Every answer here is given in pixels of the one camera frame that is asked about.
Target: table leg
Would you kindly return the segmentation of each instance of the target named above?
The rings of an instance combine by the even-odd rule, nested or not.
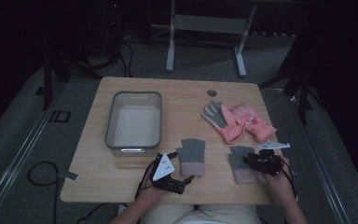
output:
[[[234,48],[235,58],[237,60],[238,72],[242,77],[246,76],[246,69],[242,58],[242,51],[243,51],[243,46],[245,45],[246,38],[249,34],[249,29],[251,28],[252,19],[255,15],[255,9],[256,6],[252,6],[249,12],[248,19],[246,20],[246,23],[243,26],[241,42],[237,47]]]
[[[173,71],[173,60],[175,57],[175,1],[171,1],[171,25],[170,25],[170,46],[168,47],[167,72]]]
[[[52,81],[51,81],[51,63],[50,63],[50,54],[46,50],[44,50],[44,57],[43,57],[43,71],[44,71],[44,81],[45,81],[45,88],[44,88],[44,95],[45,95],[45,102],[43,104],[43,111],[48,110],[48,106],[51,103],[52,99]]]

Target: person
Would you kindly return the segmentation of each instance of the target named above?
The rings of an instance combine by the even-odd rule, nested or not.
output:
[[[285,162],[283,170],[289,174],[289,160],[280,156]],[[276,175],[262,174],[266,179],[271,194],[282,205],[288,224],[307,223],[299,207],[292,186],[283,172]],[[150,186],[149,178],[145,186]],[[139,196],[109,224],[237,224],[261,223],[255,206],[247,204],[207,204],[194,209],[191,204],[158,204],[159,198],[167,191],[154,187],[143,189]]]

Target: gray glove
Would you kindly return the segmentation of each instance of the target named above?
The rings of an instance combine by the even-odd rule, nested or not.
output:
[[[232,114],[221,102],[211,101],[201,115],[223,136],[228,144],[241,140],[245,130],[239,118]]]
[[[255,149],[252,147],[236,146],[231,147],[230,150],[231,154],[228,154],[228,160],[237,184],[257,183],[258,177],[256,171],[251,169],[250,165],[245,163],[242,158],[243,156],[247,157],[249,152],[255,153]]]
[[[182,147],[176,149],[178,152],[181,175],[204,176],[205,142],[199,139],[182,139]]]

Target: black device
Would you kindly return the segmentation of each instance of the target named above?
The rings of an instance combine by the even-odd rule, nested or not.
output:
[[[168,158],[172,159],[175,158],[177,156],[177,152],[173,152],[168,154]],[[162,155],[158,153],[158,155],[156,156],[156,160],[155,160],[155,164],[159,164],[160,160],[162,158]],[[153,176],[155,174],[155,172],[157,171],[158,166],[155,165],[150,173],[150,180],[152,181],[152,184],[155,188],[157,189],[164,189],[170,192],[174,192],[177,194],[183,194],[183,192],[185,191],[185,186],[190,184],[191,181],[193,180],[194,176],[190,176],[188,178],[186,178],[184,181],[179,181],[176,179],[173,179],[171,177],[171,175],[165,175],[164,177],[162,177],[161,179],[158,180],[154,180]]]
[[[262,149],[258,154],[249,153],[248,157],[242,158],[252,169],[264,174],[276,175],[283,167],[281,158],[271,149]]]
[[[150,164],[146,168],[144,177],[143,177],[142,181],[139,183],[138,189],[136,191],[135,198],[138,197],[138,195],[142,189],[147,189],[147,188],[151,187],[151,186],[143,187],[145,178],[147,176],[147,172],[149,171],[150,168],[152,168],[152,170],[150,172],[149,178],[150,178],[150,181],[152,182],[153,187],[155,187],[157,189],[167,190],[167,191],[177,193],[177,194],[183,194],[183,192],[185,191],[186,185],[190,184],[191,181],[193,180],[193,178],[194,178],[193,175],[186,178],[184,181],[179,181],[179,180],[173,179],[171,177],[171,173],[168,173],[167,175],[164,175],[161,178],[155,179],[156,171],[165,170],[167,168],[171,169],[171,172],[174,170],[171,162],[168,162],[168,161],[173,158],[176,158],[177,155],[178,155],[177,152],[173,152],[168,155],[167,154],[162,155],[160,153],[157,154],[156,159],[154,161],[150,162]]]

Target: person's left hand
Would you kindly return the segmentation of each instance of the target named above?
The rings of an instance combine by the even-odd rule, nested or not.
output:
[[[146,177],[144,185],[141,189],[140,194],[143,194],[144,196],[147,196],[147,197],[160,198],[167,191],[163,190],[163,189],[157,189],[153,186],[152,181],[150,180],[151,170],[153,170],[153,167],[151,169],[149,169],[149,172],[147,173],[147,177]]]

